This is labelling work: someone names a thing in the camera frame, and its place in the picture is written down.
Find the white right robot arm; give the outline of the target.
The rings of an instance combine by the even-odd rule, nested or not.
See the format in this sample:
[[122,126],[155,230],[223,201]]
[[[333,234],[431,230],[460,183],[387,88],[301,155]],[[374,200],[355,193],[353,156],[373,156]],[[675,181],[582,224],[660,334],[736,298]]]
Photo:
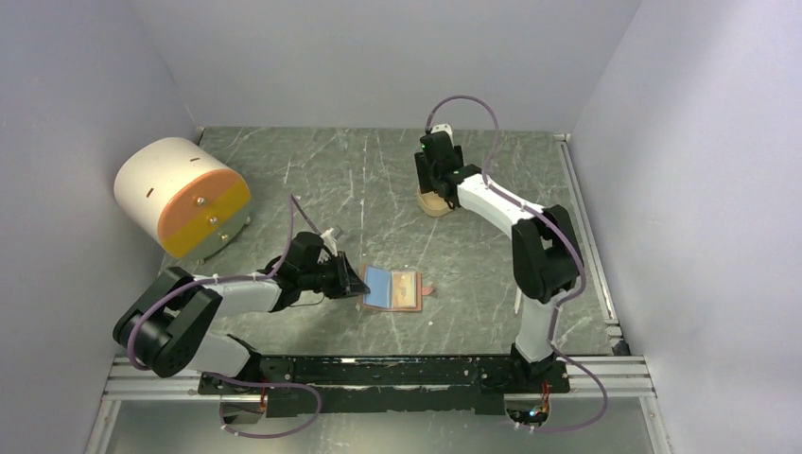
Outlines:
[[519,360],[512,364],[510,377],[520,391],[534,391],[555,359],[554,308],[580,276],[582,259],[567,210],[530,203],[484,176],[479,166],[467,164],[447,124],[425,131],[414,162],[416,199],[426,214],[437,218],[462,208],[511,240],[522,321],[513,344]]

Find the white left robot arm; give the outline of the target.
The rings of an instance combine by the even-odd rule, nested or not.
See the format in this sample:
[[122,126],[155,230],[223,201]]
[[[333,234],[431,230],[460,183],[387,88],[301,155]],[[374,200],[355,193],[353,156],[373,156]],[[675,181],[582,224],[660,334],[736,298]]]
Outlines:
[[162,271],[117,321],[113,339],[139,370],[162,378],[185,369],[222,375],[236,392],[249,393],[264,378],[263,357],[235,335],[212,333],[215,320],[279,312],[305,292],[338,300],[370,291],[346,253],[334,251],[318,234],[301,232],[265,268],[249,274]]

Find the yellow black striped card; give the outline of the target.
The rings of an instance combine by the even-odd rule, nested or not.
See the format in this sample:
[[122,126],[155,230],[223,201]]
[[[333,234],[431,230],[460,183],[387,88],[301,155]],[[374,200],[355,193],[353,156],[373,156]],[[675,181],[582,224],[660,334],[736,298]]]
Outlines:
[[418,302],[418,273],[394,271],[392,273],[392,304],[396,307],[413,307]]

